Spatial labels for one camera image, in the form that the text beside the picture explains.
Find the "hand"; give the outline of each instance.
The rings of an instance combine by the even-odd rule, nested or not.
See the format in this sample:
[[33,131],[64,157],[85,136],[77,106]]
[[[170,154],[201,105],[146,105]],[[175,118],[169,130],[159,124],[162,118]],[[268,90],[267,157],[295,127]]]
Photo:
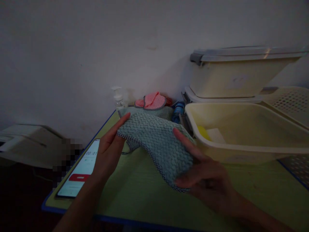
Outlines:
[[117,135],[117,130],[129,118],[130,113],[127,113],[100,139],[92,176],[107,181],[110,175],[115,171],[126,140]]
[[191,188],[189,193],[215,212],[242,217],[245,199],[233,188],[224,166],[204,155],[178,129],[174,128],[173,132],[199,162],[179,177],[175,184],[180,188]]

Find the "floor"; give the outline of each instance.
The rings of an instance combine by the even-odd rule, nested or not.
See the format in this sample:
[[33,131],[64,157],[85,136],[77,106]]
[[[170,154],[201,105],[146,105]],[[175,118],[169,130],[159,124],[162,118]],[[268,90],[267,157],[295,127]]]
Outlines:
[[[0,230],[52,231],[61,215],[41,211],[41,204],[61,173],[16,163],[0,167]],[[93,222],[91,231],[122,231],[122,225]]]

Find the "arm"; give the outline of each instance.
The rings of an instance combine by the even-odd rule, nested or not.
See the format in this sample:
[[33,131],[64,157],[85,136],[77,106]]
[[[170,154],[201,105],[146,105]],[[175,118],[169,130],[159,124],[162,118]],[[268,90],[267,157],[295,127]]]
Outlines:
[[293,231],[241,196],[233,188],[223,165],[205,156],[176,128],[173,132],[198,161],[198,164],[193,165],[186,174],[175,181],[178,187],[191,188],[189,193],[206,206],[218,213],[237,218],[253,231]]
[[123,116],[100,139],[93,172],[54,228],[54,232],[85,231],[90,224],[105,183],[116,169],[125,142],[124,138],[116,135],[117,130],[129,117],[130,113]]

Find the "white wall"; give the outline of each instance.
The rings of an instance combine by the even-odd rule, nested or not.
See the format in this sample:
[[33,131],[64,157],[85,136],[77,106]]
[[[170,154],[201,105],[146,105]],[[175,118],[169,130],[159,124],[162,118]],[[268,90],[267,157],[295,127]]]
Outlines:
[[[114,110],[111,86],[179,99],[194,49],[303,46],[308,28],[306,1],[5,1],[0,129],[44,124],[85,145]],[[309,87],[308,61],[270,85]]]

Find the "hand sanitizer bottle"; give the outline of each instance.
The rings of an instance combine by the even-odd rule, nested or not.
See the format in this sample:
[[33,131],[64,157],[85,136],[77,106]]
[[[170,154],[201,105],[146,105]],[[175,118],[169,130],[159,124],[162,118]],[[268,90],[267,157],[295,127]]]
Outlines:
[[127,103],[123,100],[122,94],[120,94],[121,87],[115,86],[112,87],[114,91],[114,99],[115,99],[115,106],[117,110],[121,110],[125,107],[128,107]]

